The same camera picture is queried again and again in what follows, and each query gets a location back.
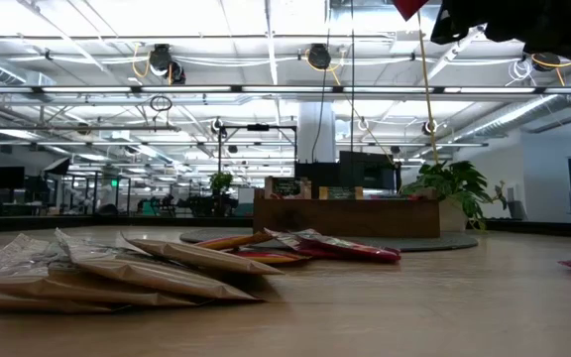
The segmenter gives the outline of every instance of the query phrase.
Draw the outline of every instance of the ceiling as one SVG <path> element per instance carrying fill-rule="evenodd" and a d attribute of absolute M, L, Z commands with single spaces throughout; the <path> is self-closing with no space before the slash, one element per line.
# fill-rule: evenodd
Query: ceiling
<path fill-rule="evenodd" d="M 386 2 L 354 0 L 355 16 L 352 22 L 349 1 L 342 1 L 346 5 L 333 7 L 328 13 L 329 2 L 323 0 L 42 0 L 35 2 L 38 7 L 36 12 L 30 9 L 33 5 L 29 1 L 0 0 L 0 62 L 13 71 L 42 73 L 57 85 L 166 85 L 165 79 L 150 71 L 148 75 L 139 77 L 134 73 L 133 66 L 137 71 L 144 72 L 147 54 L 154 44 L 169 44 L 175 60 L 186 73 L 187 85 L 322 85 L 324 77 L 328 86 L 423 85 L 417 19 L 413 17 L 405 22 L 395 7 L 384 5 Z M 331 3 L 336 5 L 341 1 L 332 0 Z M 532 71 L 529 60 L 518 63 L 523 44 L 517 41 L 497 44 L 486 40 L 481 32 L 476 32 L 464 44 L 438 46 L 431 43 L 428 35 L 437 11 L 438 3 L 429 2 L 421 24 L 426 34 L 426 71 L 430 85 L 558 85 L 554 71 Z M 355 35 L 353 42 L 350 37 L 352 28 Z M 334 58 L 336 78 L 314 70 L 305 60 L 305 52 L 311 44 L 326 42 Z M 571 66 L 562 70 L 566 78 L 571 77 Z M 0 112 L 1 125 L 67 126 L 86 122 L 95 126 L 133 127 L 153 125 L 153 118 L 157 114 L 148 105 L 149 96 L 144 96 L 140 101 L 142 108 L 133 104 L 139 102 L 137 96 L 129 96 L 132 104 L 126 101 L 126 95 L 95 96 L 91 102 L 96 100 L 98 104 L 93 106 L 85 103 L 80 105 L 86 98 L 76 95 L 56 95 L 43 102 L 27 101 L 27 97 L 0 95 L 0 109 L 6 110 L 5 113 Z M 115 134 L 94 131 L 90 135 L 80 135 L 71 130 L 51 130 L 35 135 L 46 141 L 89 142 L 120 138 L 147 143 L 207 142 L 216 140 L 210 131 L 215 118 L 220 118 L 226 125 L 296 125 L 298 103 L 301 100 L 319 100 L 318 96 L 302 98 L 295 95 L 222 93 L 209 94 L 207 102 L 211 105 L 204 105 L 201 94 L 177 94 L 172 97 L 176 104 L 169 111 L 169 117 L 164 113 L 156 125 L 165 126 L 169 120 L 177 128 L 174 131 L 148 127 L 122 134 L 119 134 L 119 130 L 115 130 Z M 116 98 L 120 99 L 119 104 L 113 105 L 109 99 Z M 325 99 L 333 101 L 332 108 L 338 120 L 351 119 L 349 98 L 328 96 Z M 437 135 L 444 138 L 463 131 L 491 112 L 511 102 L 527 99 L 507 95 L 438 96 L 431 103 L 433 118 L 439 124 Z M 75 101 L 78 104 L 68 105 Z M 368 120 L 377 139 L 403 143 L 428 141 L 420 129 L 421 124 L 428 120 L 423 95 L 400 99 L 387 99 L 382 95 L 359 98 L 354 105 L 358 115 Z M 367 131 L 357 127 L 354 138 L 357 142 L 372 139 Z M 11 138 L 0 132 L 2 139 L 23 138 Z M 254 142 L 284 140 L 283 134 L 278 131 L 258 133 L 244 130 L 236 134 L 234 139 Z M 474 135 L 466 139 L 482 142 L 485 138 Z M 99 150 L 90 151 L 86 147 L 55 147 L 69 153 L 85 152 L 103 156 Z M 125 155 L 118 145 L 103 147 L 102 151 L 104 156 L 116 163 L 134 163 L 142 159 L 143 164 L 162 164 L 160 157 L 165 157 L 177 164 L 194 165 L 194 173 L 211 173 L 217 169 L 213 168 L 213 160 L 209 159 L 209 156 L 212 157 L 209 151 L 216 150 L 216 147 L 158 146 L 154 149 L 160 155 L 154 155 L 156 158 L 153 160 L 149 160 L 144 153 L 137 153 L 135 157 Z M 363 150 L 381 151 L 376 147 Z M 453 151 L 444 149 L 442 152 L 451 154 Z M 405 148 L 400 156 L 414 158 L 415 153 L 416 149 Z M 290 145 L 240 147 L 237 154 L 226 155 L 288 159 L 283 162 L 256 160 L 258 165 L 271 166 L 258 167 L 261 170 L 256 170 L 252 175 L 247 170 L 231 167 L 240 179 L 262 173 L 273 174 L 274 170 L 285 176 L 291 175 L 293 148 Z"/>

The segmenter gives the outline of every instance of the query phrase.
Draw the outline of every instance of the wooden planter box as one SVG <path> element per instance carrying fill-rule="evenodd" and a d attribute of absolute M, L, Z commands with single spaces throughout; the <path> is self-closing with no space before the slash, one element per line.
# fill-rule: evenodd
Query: wooden planter box
<path fill-rule="evenodd" d="M 318 200 L 255 198 L 254 230 L 313 228 L 345 237 L 438 238 L 436 200 Z"/>

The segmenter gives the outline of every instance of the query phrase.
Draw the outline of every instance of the white ceiling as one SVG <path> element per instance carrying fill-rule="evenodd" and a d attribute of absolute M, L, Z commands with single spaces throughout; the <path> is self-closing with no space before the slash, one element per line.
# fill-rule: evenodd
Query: white ceiling
<path fill-rule="evenodd" d="M 325 2 L 272 0 L 270 4 L 275 56 L 278 61 L 277 83 L 321 84 L 323 72 L 313 70 L 304 58 L 297 60 L 296 56 L 299 53 L 304 54 L 312 43 L 325 42 L 328 31 L 325 23 Z M 74 37 L 76 43 L 95 59 L 125 60 L 122 64 L 106 64 L 109 72 L 101 71 L 93 63 L 75 63 L 60 59 L 27 60 L 42 56 L 46 49 L 56 57 L 67 57 L 71 60 L 84 60 L 84 57 L 75 46 L 64 41 L 53 26 L 41 20 L 17 0 L 0 0 L 0 59 L 13 60 L 11 64 L 16 68 L 42 72 L 59 85 L 134 85 L 135 82 L 128 79 L 135 77 L 128 61 L 134 55 L 136 43 L 142 43 L 140 56 L 145 56 L 147 51 L 153 48 L 153 44 L 168 43 L 172 45 L 172 53 L 175 56 L 194 58 L 198 62 L 220 61 L 216 66 L 182 61 L 187 77 L 186 84 L 274 83 L 268 64 L 270 42 L 266 37 L 268 27 L 264 0 L 42 0 L 37 1 L 37 5 L 46 18 L 67 35 Z M 426 17 L 422 29 L 428 35 L 431 27 L 432 21 Z M 342 17 L 332 21 L 329 30 L 332 35 L 350 35 L 351 19 Z M 398 14 L 390 12 L 359 13 L 354 21 L 357 38 L 353 48 L 349 37 L 330 39 L 330 50 L 336 60 L 340 59 L 340 49 L 343 49 L 346 52 L 346 60 L 351 60 L 354 54 L 356 61 L 361 62 L 356 65 L 355 77 L 352 77 L 351 65 L 339 67 L 336 70 L 338 79 L 343 85 L 418 84 L 423 77 L 421 61 L 407 58 L 410 54 L 420 55 L 417 30 L 415 17 L 405 22 Z M 432 68 L 434 62 L 446 53 L 449 47 L 438 46 L 426 40 L 426 57 L 430 59 L 427 69 Z M 490 63 L 491 60 L 518 59 L 521 50 L 522 43 L 512 41 L 496 44 L 479 36 L 457 58 L 434 75 L 430 84 L 530 85 L 528 79 L 513 82 L 509 74 L 512 62 Z M 386 63 L 394 58 L 404 60 Z M 265 63 L 224 66 L 221 64 L 222 59 L 263 59 Z M 363 65 L 364 60 L 379 63 Z M 462 60 L 480 65 L 458 65 Z M 143 62 L 138 62 L 136 66 L 140 71 L 145 69 Z M 570 72 L 571 68 L 568 67 L 564 74 L 569 75 Z M 532 76 L 539 85 L 557 83 L 554 72 L 533 72 Z M 159 77 L 152 74 L 140 80 L 145 84 L 164 84 Z M 326 76 L 326 84 L 334 84 L 334 78 L 329 73 Z M 446 128 L 442 127 L 440 130 L 455 131 L 504 104 L 434 101 L 432 111 L 438 123 L 446 124 Z M 333 108 L 339 120 L 349 119 L 351 107 L 346 100 L 336 100 Z M 426 140 L 419 128 L 419 124 L 428 119 L 424 101 L 357 100 L 355 108 L 368 120 L 386 121 L 373 126 L 377 137 L 407 141 Z M 38 108 L 15 106 L 12 109 L 35 118 L 38 116 Z M 274 122 L 277 113 L 274 100 L 254 100 L 243 105 L 186 105 L 185 109 L 198 120 L 204 131 L 208 131 L 209 120 L 215 117 L 221 117 L 230 123 Z M 95 123 L 98 117 L 104 120 L 112 116 L 106 123 L 133 125 L 131 123 L 143 120 L 135 108 L 124 106 L 78 106 L 67 113 L 90 123 Z M 147 109 L 147 114 L 151 118 L 155 113 Z M 282 100 L 281 115 L 282 124 L 295 125 L 295 122 L 287 121 L 287 117 L 296 119 L 298 102 Z M 195 125 L 188 124 L 188 118 L 180 111 L 173 109 L 170 112 L 170 120 L 187 134 L 201 135 Z M 71 116 L 59 116 L 55 123 L 57 122 L 74 123 Z M 366 132 L 361 130 L 355 131 L 356 138 L 365 134 Z M 169 132 L 151 131 L 134 132 L 132 135 L 144 141 L 169 141 L 176 136 Z M 253 133 L 240 132 L 239 135 L 240 138 L 257 138 Z M 261 138 L 257 139 L 274 140 L 278 135 L 276 132 L 263 133 Z M 205 156 L 197 149 L 165 150 L 171 157 L 176 153 Z M 283 147 L 280 151 L 277 150 L 277 153 L 289 151 L 291 148 Z M 240 149 L 238 155 L 266 156 L 272 153 Z"/>

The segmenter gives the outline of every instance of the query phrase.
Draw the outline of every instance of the orange item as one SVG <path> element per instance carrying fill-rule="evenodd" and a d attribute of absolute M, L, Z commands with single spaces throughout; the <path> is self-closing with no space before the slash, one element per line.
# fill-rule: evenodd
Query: orange item
<path fill-rule="evenodd" d="M 309 259 L 298 254 L 276 251 L 238 251 L 231 254 L 264 264 L 286 264 Z"/>
<path fill-rule="evenodd" d="M 273 239 L 273 237 L 271 237 L 270 235 L 263 232 L 258 232 L 253 234 L 252 236 L 216 238 L 204 242 L 199 242 L 196 243 L 195 245 L 202 248 L 224 250 L 224 249 L 237 248 L 245 245 L 268 242 L 271 239 Z"/>

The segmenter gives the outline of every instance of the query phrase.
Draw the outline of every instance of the gray rug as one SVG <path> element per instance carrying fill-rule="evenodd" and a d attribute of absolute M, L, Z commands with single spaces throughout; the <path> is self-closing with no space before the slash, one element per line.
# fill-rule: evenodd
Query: gray rug
<path fill-rule="evenodd" d="M 188 243 L 198 243 L 209 239 L 237 237 L 253 234 L 252 228 L 206 228 L 182 234 L 179 238 Z M 345 239 L 375 247 L 400 249 L 402 252 L 428 252 L 463 249 L 477 246 L 477 240 L 463 233 L 442 233 L 440 238 L 375 238 L 345 237 Z M 256 244 L 262 248 L 287 248 L 277 240 Z"/>

